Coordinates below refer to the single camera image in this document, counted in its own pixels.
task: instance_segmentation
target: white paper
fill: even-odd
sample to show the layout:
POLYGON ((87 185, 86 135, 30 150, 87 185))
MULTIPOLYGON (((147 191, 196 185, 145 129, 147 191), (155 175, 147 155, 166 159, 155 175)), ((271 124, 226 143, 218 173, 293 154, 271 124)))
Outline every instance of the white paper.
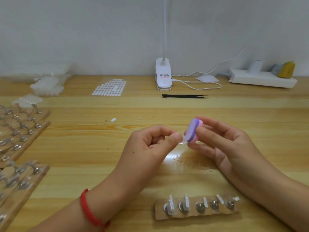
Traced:
POLYGON ((211 76, 209 74, 204 74, 204 75, 201 75, 199 77, 196 78, 197 80, 200 80, 202 82, 205 82, 205 83, 210 83, 210 82, 219 82, 217 80, 217 78, 215 78, 214 76, 211 76))

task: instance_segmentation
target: purple object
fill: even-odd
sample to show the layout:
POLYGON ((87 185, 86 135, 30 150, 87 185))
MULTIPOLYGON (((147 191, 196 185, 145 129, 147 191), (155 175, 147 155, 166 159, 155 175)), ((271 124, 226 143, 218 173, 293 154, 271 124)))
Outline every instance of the purple object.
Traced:
POLYGON ((201 121, 197 118, 194 118, 190 122, 187 133, 185 135, 187 142, 195 143, 197 141, 197 136, 196 136, 195 131, 196 131, 197 127, 202 126, 202 125, 203 125, 203 121, 201 121))

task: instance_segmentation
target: red bracelet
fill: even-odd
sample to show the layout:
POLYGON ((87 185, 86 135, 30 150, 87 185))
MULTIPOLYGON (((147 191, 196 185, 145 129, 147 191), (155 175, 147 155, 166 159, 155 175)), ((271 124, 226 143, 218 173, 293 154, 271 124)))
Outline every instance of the red bracelet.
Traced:
POLYGON ((95 217, 95 215, 93 215, 93 213, 91 212, 89 205, 87 203, 87 199, 86 199, 86 192, 89 191, 89 189, 85 189, 83 191, 83 193, 80 195, 79 199, 80 199, 80 205, 82 207, 82 211, 84 216, 87 218, 87 220, 93 224, 96 227, 102 226, 103 227, 103 231, 105 231, 105 229, 107 229, 110 224, 111 221, 108 221, 105 225, 98 219, 95 217))

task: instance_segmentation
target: left hand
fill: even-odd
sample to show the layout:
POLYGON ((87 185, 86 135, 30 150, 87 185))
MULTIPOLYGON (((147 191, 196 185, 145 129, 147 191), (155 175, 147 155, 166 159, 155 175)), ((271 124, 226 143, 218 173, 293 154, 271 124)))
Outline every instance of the left hand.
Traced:
POLYGON ((135 197, 147 186, 167 154, 182 140, 182 134, 163 125, 134 131, 111 176, 129 193, 127 197, 135 197))

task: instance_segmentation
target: black tweezers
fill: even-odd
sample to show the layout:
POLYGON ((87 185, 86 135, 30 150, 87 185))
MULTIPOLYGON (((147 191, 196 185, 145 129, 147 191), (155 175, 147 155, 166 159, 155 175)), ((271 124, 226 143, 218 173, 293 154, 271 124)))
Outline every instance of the black tweezers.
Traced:
POLYGON ((162 97, 164 98, 208 98, 208 97, 202 97, 207 95, 202 94, 162 94, 162 97))

